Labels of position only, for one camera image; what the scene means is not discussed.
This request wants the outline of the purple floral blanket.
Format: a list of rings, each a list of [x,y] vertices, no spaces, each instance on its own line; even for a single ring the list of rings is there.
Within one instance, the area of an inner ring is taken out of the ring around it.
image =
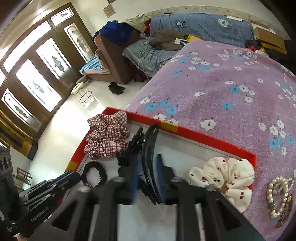
[[[247,219],[266,240],[284,232],[267,209],[267,184],[295,177],[295,70],[232,45],[192,41],[127,110],[205,133],[257,159]]]

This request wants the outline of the red tray box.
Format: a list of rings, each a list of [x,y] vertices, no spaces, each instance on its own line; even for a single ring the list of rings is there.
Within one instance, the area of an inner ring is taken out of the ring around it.
[[[140,126],[158,124],[159,130],[172,133],[174,139],[188,139],[191,143],[200,143],[207,147],[247,159],[254,167],[255,154],[183,127],[175,129],[167,124],[136,113],[127,113],[127,118]],[[177,213],[174,219],[176,240],[200,240],[205,234],[206,240],[262,240],[261,234],[253,225],[212,185],[206,188],[190,185],[175,175],[173,168],[165,166],[163,156],[157,159],[157,185],[162,197],[161,204],[169,206]]]

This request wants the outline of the wooden glass door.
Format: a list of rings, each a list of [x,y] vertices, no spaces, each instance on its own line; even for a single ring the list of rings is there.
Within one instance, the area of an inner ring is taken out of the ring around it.
[[[37,140],[95,45],[73,1],[31,1],[1,33],[1,109]]]

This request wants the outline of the blue covered sofa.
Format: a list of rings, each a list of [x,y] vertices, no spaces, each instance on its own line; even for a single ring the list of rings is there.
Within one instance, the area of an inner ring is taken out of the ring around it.
[[[169,14],[154,17],[150,33],[126,47],[122,56],[152,78],[191,40],[244,47],[253,40],[253,27],[246,20],[207,13]]]

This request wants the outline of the black hair claw clip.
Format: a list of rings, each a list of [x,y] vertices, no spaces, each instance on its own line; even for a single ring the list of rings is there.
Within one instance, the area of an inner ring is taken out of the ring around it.
[[[162,203],[163,199],[157,185],[157,159],[154,157],[158,132],[157,123],[149,126],[146,132],[140,127],[128,142],[128,146],[116,152],[118,174],[125,179],[131,200],[140,189],[153,204]]]

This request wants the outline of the black shoes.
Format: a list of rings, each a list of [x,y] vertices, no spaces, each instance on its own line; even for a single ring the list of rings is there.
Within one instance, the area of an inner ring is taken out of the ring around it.
[[[125,90],[124,87],[119,86],[116,82],[111,82],[108,88],[110,92],[116,95],[123,94],[123,91]]]

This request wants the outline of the yellow bag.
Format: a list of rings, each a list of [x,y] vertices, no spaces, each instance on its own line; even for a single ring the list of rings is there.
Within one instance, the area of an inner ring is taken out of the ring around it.
[[[192,36],[192,35],[184,35],[183,37],[181,38],[176,38],[174,43],[175,44],[178,44],[178,45],[182,45],[182,46],[185,46],[187,45],[189,42],[192,42],[194,40],[202,40],[196,36]]]

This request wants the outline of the red plaid scrunchie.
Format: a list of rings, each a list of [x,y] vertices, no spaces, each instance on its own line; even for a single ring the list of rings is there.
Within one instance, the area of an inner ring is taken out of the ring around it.
[[[95,161],[100,157],[111,158],[127,147],[130,136],[127,128],[127,114],[120,110],[114,114],[97,114],[87,120],[92,132],[86,136],[84,152]]]

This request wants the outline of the white cherry scrunchie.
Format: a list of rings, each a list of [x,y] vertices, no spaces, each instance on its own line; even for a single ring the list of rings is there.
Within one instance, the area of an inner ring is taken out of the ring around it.
[[[251,202],[249,186],[254,183],[255,170],[247,159],[214,157],[202,168],[191,168],[185,179],[190,185],[201,188],[212,185],[243,213]]]

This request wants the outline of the cardboard box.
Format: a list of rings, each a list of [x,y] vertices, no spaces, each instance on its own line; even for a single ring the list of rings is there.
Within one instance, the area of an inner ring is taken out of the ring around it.
[[[262,28],[255,28],[253,32],[254,39],[256,41],[259,41],[263,48],[272,49],[287,55],[285,40],[283,39],[283,37]]]

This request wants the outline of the blue jacket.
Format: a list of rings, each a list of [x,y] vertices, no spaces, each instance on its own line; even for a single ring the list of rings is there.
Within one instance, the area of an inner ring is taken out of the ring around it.
[[[128,23],[119,23],[118,21],[108,21],[105,26],[103,26],[100,30],[98,30],[93,35],[93,42],[97,35],[103,35],[111,42],[117,45],[126,44],[133,32],[136,29],[129,25]]]

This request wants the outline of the olive green jacket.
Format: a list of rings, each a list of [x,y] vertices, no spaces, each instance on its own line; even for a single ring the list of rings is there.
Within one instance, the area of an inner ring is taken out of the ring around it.
[[[176,38],[181,38],[185,34],[173,30],[155,30],[154,36],[150,40],[150,44],[157,50],[179,51],[182,45],[175,44]]]

